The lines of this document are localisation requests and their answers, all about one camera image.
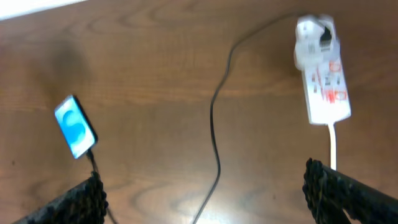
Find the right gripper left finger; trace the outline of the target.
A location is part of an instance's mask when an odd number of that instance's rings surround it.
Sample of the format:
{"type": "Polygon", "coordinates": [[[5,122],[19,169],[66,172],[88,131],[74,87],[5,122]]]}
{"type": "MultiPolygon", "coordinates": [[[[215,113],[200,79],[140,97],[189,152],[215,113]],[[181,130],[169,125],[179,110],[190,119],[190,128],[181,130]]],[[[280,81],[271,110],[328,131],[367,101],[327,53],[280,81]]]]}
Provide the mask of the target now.
{"type": "Polygon", "coordinates": [[[97,172],[15,224],[104,224],[108,202],[97,172]]]}

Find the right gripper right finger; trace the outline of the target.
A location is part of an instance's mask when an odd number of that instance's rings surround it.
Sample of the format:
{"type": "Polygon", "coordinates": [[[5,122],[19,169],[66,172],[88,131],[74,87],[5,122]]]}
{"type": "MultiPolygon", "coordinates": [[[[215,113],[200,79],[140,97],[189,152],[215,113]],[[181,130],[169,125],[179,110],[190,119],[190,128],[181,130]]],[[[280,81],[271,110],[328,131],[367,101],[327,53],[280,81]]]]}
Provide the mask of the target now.
{"type": "Polygon", "coordinates": [[[316,223],[397,224],[397,199],[309,159],[302,190],[316,223]]]}

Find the blue Galaxy smartphone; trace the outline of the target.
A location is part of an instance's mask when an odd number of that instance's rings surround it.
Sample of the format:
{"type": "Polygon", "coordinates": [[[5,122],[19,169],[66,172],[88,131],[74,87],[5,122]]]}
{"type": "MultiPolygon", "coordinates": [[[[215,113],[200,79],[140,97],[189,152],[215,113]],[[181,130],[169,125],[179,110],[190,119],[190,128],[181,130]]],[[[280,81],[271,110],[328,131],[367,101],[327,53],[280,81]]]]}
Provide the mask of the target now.
{"type": "Polygon", "coordinates": [[[75,95],[68,95],[56,106],[54,116],[74,159],[79,159],[98,142],[97,134],[75,95]]]}

